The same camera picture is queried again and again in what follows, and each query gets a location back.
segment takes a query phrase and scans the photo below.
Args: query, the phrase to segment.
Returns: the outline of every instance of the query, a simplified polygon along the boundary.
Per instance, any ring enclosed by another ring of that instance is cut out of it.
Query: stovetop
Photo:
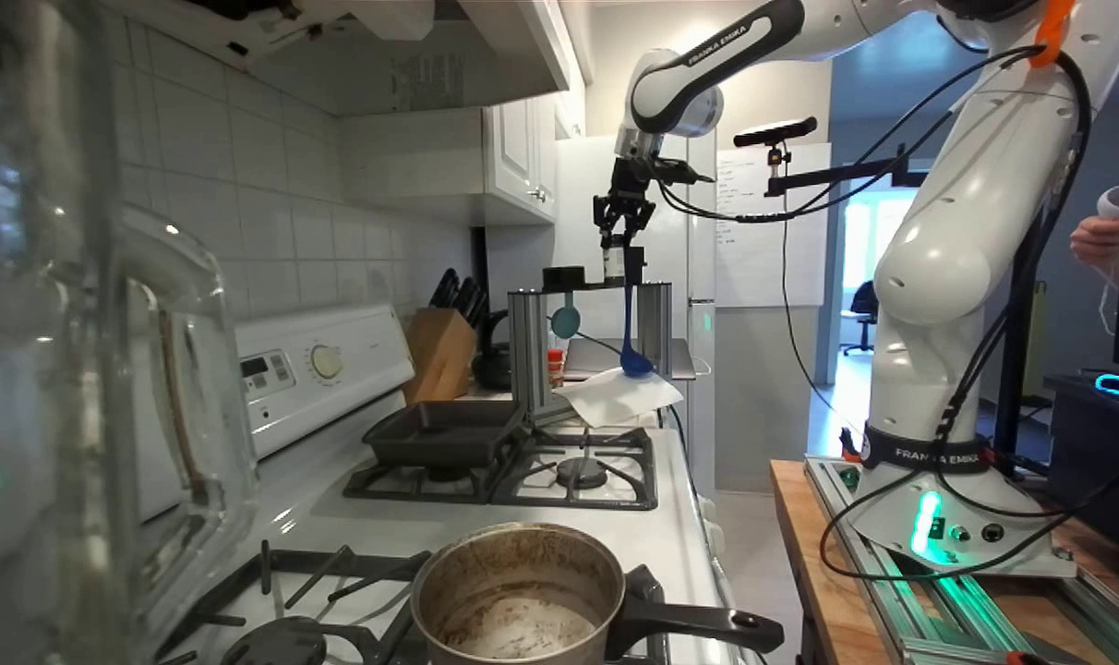
[[[155,665],[423,665],[427,642],[411,622],[411,584],[427,549],[367,558],[340,548],[263,549],[210,589],[157,648]],[[628,595],[662,604],[649,570],[628,573]],[[667,634],[649,634],[620,665],[667,665]]]
[[[351,473],[347,498],[652,509],[652,442],[611,436],[524,436],[497,466],[430,468],[371,463]]]

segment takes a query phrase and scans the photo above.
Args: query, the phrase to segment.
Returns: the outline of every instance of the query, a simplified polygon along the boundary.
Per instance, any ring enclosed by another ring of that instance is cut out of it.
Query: person's hand
[[[1119,218],[1081,218],[1069,234],[1069,255],[1096,270],[1107,285],[1119,281]]]

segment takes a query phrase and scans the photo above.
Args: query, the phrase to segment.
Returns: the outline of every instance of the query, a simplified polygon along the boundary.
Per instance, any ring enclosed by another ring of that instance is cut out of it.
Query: white tile wall
[[[108,14],[121,196],[195,234],[236,319],[427,299],[467,234],[344,201],[335,118]]]

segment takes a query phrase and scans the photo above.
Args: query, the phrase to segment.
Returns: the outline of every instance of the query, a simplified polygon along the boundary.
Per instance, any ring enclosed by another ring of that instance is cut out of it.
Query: wooden countertop
[[[793,584],[808,622],[814,625],[822,654],[848,665],[896,662],[866,589],[854,578],[829,573],[819,562],[814,543],[829,509],[819,498],[806,463],[770,463],[770,489]],[[1074,520],[1057,529],[1057,543],[1067,548],[1081,578],[1119,605],[1119,548]],[[829,541],[829,562],[848,565],[839,541]],[[1063,648],[1081,662],[1102,662],[1089,634],[1061,614],[1046,584],[990,580],[987,589],[1027,634]]]

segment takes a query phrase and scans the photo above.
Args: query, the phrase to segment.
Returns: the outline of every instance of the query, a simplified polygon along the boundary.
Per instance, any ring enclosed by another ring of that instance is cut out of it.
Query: pan
[[[430,665],[589,665],[649,631],[776,650],[782,625],[722,605],[628,595],[620,562],[566,524],[497,524],[438,549],[411,593]]]

